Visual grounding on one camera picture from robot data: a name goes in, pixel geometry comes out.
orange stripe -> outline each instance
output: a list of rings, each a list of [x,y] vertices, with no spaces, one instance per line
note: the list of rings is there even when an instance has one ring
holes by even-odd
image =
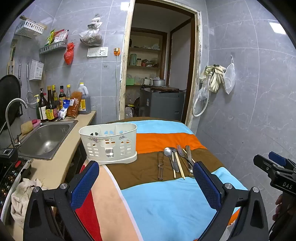
[[[228,225],[232,224],[237,219],[238,216],[239,216],[239,209],[231,216],[228,222]]]
[[[187,133],[141,133],[137,134],[136,151],[138,154],[149,153],[155,151],[163,151],[166,147],[175,147],[181,145],[185,149],[186,145],[191,150],[197,148],[206,149],[193,134]]]

towel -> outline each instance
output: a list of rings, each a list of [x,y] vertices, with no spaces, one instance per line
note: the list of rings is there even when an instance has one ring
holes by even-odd
[[[18,184],[16,190],[11,195],[10,213],[22,229],[24,228],[26,211],[34,187],[41,187],[42,190],[48,189],[43,186],[43,183],[39,179],[31,181],[30,179],[23,178],[22,182]]]

white hose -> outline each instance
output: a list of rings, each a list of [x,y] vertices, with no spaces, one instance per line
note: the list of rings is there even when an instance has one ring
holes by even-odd
[[[193,107],[192,107],[192,115],[194,117],[201,116],[203,114],[203,112],[205,111],[205,109],[207,108],[207,104],[209,103],[209,95],[210,95],[209,88],[210,88],[210,79],[211,79],[211,77],[212,77],[212,75],[209,74],[209,78],[208,78],[208,81],[207,81],[207,102],[205,103],[205,106],[204,106],[203,110],[199,114],[196,115],[196,114],[194,114],[195,106],[196,106],[196,104],[198,102],[198,98],[196,98],[196,100],[195,100],[195,102],[193,104]]]

red plastic bag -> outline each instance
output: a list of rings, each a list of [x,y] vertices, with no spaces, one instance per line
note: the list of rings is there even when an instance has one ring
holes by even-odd
[[[70,65],[73,62],[73,58],[74,58],[74,51],[73,51],[73,49],[74,49],[74,46],[75,45],[74,45],[73,42],[72,43],[69,43],[67,45],[67,52],[64,54],[64,60],[65,60],[65,62],[66,62],[67,65]]]

white plastic basket on wall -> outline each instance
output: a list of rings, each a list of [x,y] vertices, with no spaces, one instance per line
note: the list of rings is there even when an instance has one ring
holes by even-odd
[[[41,25],[34,23],[33,21],[26,19],[21,21],[16,29],[15,34],[26,36],[29,38],[34,38],[43,33],[44,27]]]
[[[44,64],[32,59],[29,80],[41,80]]]

